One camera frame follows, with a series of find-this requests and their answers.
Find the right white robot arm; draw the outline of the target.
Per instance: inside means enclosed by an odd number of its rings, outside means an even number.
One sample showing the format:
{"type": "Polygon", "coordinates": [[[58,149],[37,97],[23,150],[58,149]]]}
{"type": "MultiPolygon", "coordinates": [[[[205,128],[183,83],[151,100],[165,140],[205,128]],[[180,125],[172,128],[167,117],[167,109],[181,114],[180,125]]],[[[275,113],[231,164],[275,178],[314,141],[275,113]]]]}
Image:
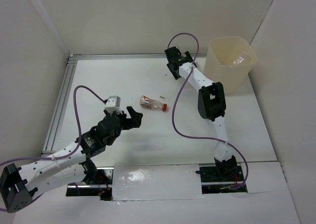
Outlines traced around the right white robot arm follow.
{"type": "Polygon", "coordinates": [[[228,145],[225,128],[226,100],[224,87],[220,82],[213,82],[197,69],[188,51],[181,54],[174,46],[166,49],[167,67],[175,79],[184,78],[198,93],[197,110],[208,124],[213,125],[218,142],[214,151],[215,174],[222,181],[232,176],[237,168],[233,149],[228,145]]]}

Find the beige plastic bin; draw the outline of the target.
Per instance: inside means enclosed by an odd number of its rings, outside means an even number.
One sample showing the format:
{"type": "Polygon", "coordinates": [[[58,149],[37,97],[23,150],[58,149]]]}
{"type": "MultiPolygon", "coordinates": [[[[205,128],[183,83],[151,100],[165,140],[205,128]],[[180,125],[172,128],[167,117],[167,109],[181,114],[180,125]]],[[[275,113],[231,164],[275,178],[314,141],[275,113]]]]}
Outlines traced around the beige plastic bin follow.
{"type": "Polygon", "coordinates": [[[257,63],[257,56],[242,37],[221,37],[209,43],[203,74],[221,82],[226,94],[235,92],[257,63]]]}

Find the clear plastic bottle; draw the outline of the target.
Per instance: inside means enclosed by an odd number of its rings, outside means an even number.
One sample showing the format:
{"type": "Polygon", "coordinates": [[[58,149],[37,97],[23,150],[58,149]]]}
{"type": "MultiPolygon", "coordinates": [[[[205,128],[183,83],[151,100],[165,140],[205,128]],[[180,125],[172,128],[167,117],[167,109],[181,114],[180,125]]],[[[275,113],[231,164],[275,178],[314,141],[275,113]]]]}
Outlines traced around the clear plastic bottle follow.
{"type": "Polygon", "coordinates": [[[246,66],[251,63],[252,56],[249,52],[242,50],[232,58],[230,66],[246,66]]]}

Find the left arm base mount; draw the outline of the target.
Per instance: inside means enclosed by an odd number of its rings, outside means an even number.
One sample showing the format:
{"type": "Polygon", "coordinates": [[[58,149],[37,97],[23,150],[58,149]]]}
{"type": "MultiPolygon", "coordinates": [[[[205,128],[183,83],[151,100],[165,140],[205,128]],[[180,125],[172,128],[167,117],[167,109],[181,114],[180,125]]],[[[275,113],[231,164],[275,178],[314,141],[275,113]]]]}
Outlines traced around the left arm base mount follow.
{"type": "Polygon", "coordinates": [[[112,201],[114,167],[96,167],[89,160],[83,163],[85,177],[81,182],[67,186],[67,197],[99,197],[103,201],[112,201]]]}

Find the red-capped labelled bottle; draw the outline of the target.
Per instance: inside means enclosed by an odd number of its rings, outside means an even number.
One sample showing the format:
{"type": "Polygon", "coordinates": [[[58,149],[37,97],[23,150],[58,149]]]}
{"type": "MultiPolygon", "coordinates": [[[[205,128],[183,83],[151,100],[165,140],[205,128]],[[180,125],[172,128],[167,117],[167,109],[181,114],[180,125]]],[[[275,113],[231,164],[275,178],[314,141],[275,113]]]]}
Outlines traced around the red-capped labelled bottle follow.
{"type": "Polygon", "coordinates": [[[141,97],[139,104],[141,107],[152,111],[165,112],[167,110],[167,104],[161,103],[157,100],[150,99],[144,95],[141,97]]]}

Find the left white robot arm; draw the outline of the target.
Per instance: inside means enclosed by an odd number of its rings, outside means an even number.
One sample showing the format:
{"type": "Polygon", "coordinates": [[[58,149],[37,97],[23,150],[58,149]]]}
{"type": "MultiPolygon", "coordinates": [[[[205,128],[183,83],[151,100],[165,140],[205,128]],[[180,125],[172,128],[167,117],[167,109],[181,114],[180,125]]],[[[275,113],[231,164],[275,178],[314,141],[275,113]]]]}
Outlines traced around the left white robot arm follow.
{"type": "Polygon", "coordinates": [[[45,192],[63,185],[94,183],[98,170],[91,159],[111,146],[123,130],[141,126],[143,114],[131,106],[127,111],[105,110],[105,117],[96,126],[52,155],[33,158],[31,163],[22,166],[16,166],[14,161],[2,163],[0,194],[4,211],[18,212],[45,192]]]}

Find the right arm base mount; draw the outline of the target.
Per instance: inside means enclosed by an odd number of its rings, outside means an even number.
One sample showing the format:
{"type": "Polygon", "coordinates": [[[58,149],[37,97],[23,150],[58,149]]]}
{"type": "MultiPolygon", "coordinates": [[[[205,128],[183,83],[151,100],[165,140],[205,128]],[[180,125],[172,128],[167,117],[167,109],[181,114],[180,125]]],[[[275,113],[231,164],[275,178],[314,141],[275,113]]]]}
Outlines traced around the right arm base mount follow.
{"type": "Polygon", "coordinates": [[[247,192],[243,171],[232,156],[228,161],[215,160],[214,165],[200,166],[196,170],[201,181],[202,194],[247,192]]]}

